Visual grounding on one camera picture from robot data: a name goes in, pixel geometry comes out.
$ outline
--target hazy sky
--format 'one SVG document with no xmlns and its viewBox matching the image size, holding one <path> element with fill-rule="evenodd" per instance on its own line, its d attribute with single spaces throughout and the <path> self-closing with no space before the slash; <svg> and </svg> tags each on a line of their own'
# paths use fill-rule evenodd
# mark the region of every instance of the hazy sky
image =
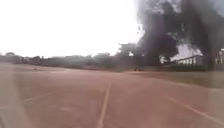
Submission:
<svg viewBox="0 0 224 128">
<path fill-rule="evenodd" d="M 134 0 L 1 0 L 0 17 L 0 53 L 115 53 L 137 40 Z"/>
</svg>

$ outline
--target painted line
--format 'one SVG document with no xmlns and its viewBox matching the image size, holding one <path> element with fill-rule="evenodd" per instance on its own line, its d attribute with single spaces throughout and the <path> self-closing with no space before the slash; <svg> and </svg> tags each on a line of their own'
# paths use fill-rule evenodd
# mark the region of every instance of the painted line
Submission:
<svg viewBox="0 0 224 128">
<path fill-rule="evenodd" d="M 46 94 L 41 95 L 41 96 L 38 96 L 38 97 L 28 98 L 28 99 L 23 100 L 22 102 L 25 102 L 26 103 L 26 102 L 35 101 L 35 100 L 41 99 L 43 97 L 46 97 L 48 95 L 50 95 L 50 93 L 46 93 Z"/>
<path fill-rule="evenodd" d="M 111 91 L 111 84 L 109 84 L 107 86 L 106 94 L 105 94 L 105 98 L 104 98 L 104 102 L 103 102 L 103 106 L 102 106 L 102 110 L 101 110 L 100 117 L 99 117 L 99 120 L 98 120 L 96 128 L 103 128 L 103 125 L 104 125 L 103 121 L 104 121 L 104 117 L 105 117 L 106 110 L 107 110 L 107 104 L 108 104 L 108 99 L 109 99 L 109 96 L 110 96 L 110 91 Z"/>
<path fill-rule="evenodd" d="M 211 117 L 211 116 L 209 116 L 209 115 L 207 115 L 207 114 L 205 114 L 205 113 L 203 113 L 203 112 L 201 112 L 201 111 L 199 111 L 199 110 L 197 110 L 197 109 L 194 109 L 194 108 L 192 108 L 192 107 L 190 107 L 190 106 L 188 106 L 188 105 L 186 105 L 186 104 L 183 104 L 183 103 L 181 103 L 181 102 L 175 100 L 175 99 L 172 98 L 172 97 L 165 96 L 165 98 L 168 99 L 168 100 L 170 100 L 170 101 L 172 101 L 172 102 L 174 102 L 174 103 L 176 103 L 176 104 L 178 104 L 179 106 L 182 106 L 182 107 L 184 107 L 184 108 L 186 108 L 186 109 L 189 109 L 189 110 L 191 110 L 191 111 L 193 111 L 193 112 L 195 112 L 195 113 L 197 113 L 197 114 L 199 114 L 199 115 L 201 115 L 201 116 L 203 116 L 203 117 L 205 117 L 205 118 L 208 118 L 208 119 L 210 119 L 210 120 L 212 120 L 212 121 L 214 121 L 214 122 L 216 122 L 216 123 L 218 123 L 218 124 L 224 126 L 224 122 L 222 122 L 222 121 L 220 121 L 220 120 L 218 120 L 218 119 L 216 119 L 216 118 L 214 118 L 214 117 Z"/>
</svg>

